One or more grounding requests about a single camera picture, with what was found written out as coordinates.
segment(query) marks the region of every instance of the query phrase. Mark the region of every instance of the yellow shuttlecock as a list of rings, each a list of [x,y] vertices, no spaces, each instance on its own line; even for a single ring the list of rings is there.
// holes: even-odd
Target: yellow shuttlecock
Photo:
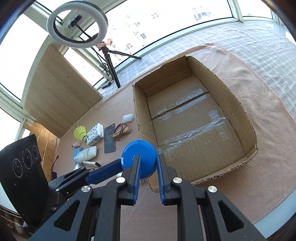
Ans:
[[[86,143],[87,133],[84,126],[79,126],[74,131],[74,137],[78,140],[83,140]]]

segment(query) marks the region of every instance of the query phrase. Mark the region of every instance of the black card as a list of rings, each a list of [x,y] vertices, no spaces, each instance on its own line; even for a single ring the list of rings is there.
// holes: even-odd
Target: black card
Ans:
[[[104,153],[115,151],[115,139],[113,138],[113,131],[115,123],[104,129]]]

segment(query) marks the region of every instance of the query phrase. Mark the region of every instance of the open cardboard box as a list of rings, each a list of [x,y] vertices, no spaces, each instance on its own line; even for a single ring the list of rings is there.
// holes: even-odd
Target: open cardboard box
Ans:
[[[238,168],[257,153],[256,134],[238,99],[192,56],[145,76],[133,94],[140,139],[192,184]],[[149,184],[159,190],[156,172]]]

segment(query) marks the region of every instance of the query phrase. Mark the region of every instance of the white checkered cloth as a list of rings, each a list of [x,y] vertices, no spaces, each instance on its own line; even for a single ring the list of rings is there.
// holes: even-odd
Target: white checkered cloth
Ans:
[[[143,56],[118,73],[126,85],[153,66],[192,47],[213,42],[238,56],[281,98],[296,119],[296,46],[285,37],[285,28],[264,22],[226,23],[175,39]],[[117,91],[112,84],[100,89],[104,99]]]

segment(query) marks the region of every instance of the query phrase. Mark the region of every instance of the white ring light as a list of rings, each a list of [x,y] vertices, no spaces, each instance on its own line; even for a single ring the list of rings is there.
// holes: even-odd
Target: white ring light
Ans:
[[[57,30],[55,20],[59,13],[66,10],[78,10],[89,14],[97,22],[100,29],[99,34],[86,41],[77,41],[63,36]],[[83,49],[93,47],[102,42],[107,33],[108,20],[104,12],[97,5],[86,1],[72,1],[64,3],[54,10],[47,19],[46,27],[49,35],[58,43],[71,48]]]

